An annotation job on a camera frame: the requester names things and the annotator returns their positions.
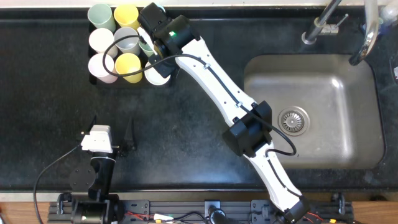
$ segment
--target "wooden surface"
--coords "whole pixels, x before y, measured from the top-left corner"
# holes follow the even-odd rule
[[[398,223],[398,202],[353,202],[357,221],[367,224]],[[38,224],[32,202],[0,202],[6,224]],[[40,215],[47,220],[48,202],[39,202]]]

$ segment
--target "faucet base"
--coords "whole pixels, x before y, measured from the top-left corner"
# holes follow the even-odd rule
[[[314,40],[307,40],[307,39],[305,38],[305,34],[306,34],[306,33],[307,33],[307,32],[304,32],[303,35],[301,35],[301,40],[304,42],[304,44],[307,44],[307,45],[315,44],[315,42],[317,41],[317,39],[315,38]]]

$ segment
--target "black countertop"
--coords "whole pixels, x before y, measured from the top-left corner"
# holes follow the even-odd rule
[[[337,36],[304,45],[303,31],[321,9],[169,9],[185,14],[214,58],[243,87],[243,70],[262,54],[352,54],[362,43],[363,10]],[[200,86],[180,72],[169,88],[111,89],[88,81],[86,9],[3,11],[0,16],[0,190],[31,190],[39,172],[69,151],[98,115],[99,124],[124,130],[134,118],[138,150],[120,157],[113,191],[264,190],[249,162],[224,143],[222,115]],[[386,153],[369,170],[289,169],[301,190],[398,188],[398,30],[377,41],[366,59],[374,69]],[[74,152],[50,169],[40,190],[69,189],[69,173],[90,156]]]

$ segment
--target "sink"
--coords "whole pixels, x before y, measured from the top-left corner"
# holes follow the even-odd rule
[[[272,108],[272,124],[297,148],[286,168],[370,169],[384,154],[374,75],[349,55],[261,55],[244,71],[244,91]],[[276,149],[292,151],[274,131]]]

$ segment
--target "yellow cup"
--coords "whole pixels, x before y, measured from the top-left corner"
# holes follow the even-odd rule
[[[138,29],[138,9],[133,4],[123,4],[118,6],[113,13],[114,19],[121,27],[131,27]]]
[[[118,59],[116,59],[114,66],[117,73],[122,75],[140,70],[141,62],[139,61],[137,55],[132,53],[125,53],[120,55]],[[123,78],[127,80],[129,83],[137,83],[142,78],[142,72],[136,75],[130,75],[128,77],[123,77]]]

